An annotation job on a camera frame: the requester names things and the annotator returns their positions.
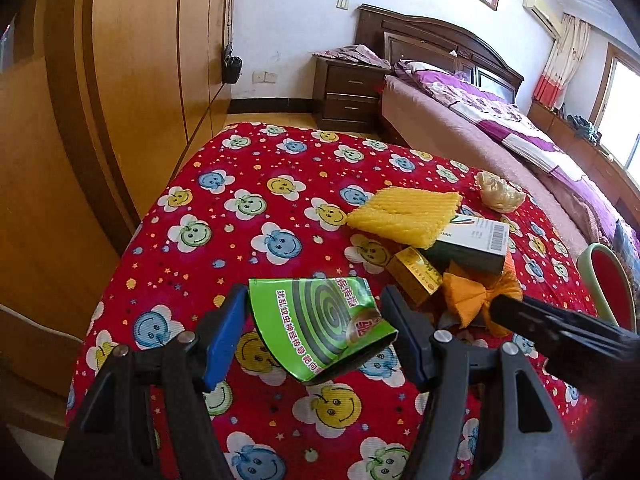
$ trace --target air conditioner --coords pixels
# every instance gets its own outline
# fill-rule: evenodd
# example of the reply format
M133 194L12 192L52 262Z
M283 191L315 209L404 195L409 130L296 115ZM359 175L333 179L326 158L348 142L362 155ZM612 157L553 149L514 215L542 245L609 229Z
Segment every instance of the air conditioner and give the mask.
M562 23L544 0L524 0L522 5L555 40L562 36Z

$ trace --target pink bed sheet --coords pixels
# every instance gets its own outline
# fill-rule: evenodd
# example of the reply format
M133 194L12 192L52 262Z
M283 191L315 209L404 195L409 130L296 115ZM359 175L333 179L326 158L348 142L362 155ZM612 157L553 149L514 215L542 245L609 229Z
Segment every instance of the pink bed sheet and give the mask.
M551 220L574 261L587 247L580 229L529 168L473 124L393 76L386 76L382 115L414 150L491 171L525 188Z

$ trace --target metal screw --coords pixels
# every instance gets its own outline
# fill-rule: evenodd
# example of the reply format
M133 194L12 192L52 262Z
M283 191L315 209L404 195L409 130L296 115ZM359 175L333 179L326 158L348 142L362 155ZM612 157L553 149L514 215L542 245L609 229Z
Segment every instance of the metal screw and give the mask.
M518 346L511 341L507 341L502 344L502 351L508 355L517 355L518 354Z
M449 343L453 339L453 336L449 330L436 330L436 332L433 333L433 338L438 343Z
M129 347L127 345L118 345L111 351L111 353L116 357L124 357L129 353Z
M195 332L192 332L191 330L185 330L184 332L180 332L178 334L178 341L180 341L182 344L188 344L188 343L193 343L194 341L196 341L196 335Z

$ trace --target yellow box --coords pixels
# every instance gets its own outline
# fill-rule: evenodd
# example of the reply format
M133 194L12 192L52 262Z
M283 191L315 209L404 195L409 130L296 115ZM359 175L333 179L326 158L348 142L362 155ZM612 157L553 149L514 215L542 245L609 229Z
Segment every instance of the yellow box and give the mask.
M442 285L440 273L413 247L396 254L386 270L416 305L426 301Z

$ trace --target black baseboard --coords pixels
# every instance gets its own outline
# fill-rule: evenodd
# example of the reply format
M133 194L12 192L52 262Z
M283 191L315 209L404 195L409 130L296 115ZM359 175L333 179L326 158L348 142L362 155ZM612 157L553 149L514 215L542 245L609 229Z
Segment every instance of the black baseboard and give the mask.
M313 99L289 99L287 97L269 97L255 99L231 99L229 114L265 114L289 113L310 114L313 111Z

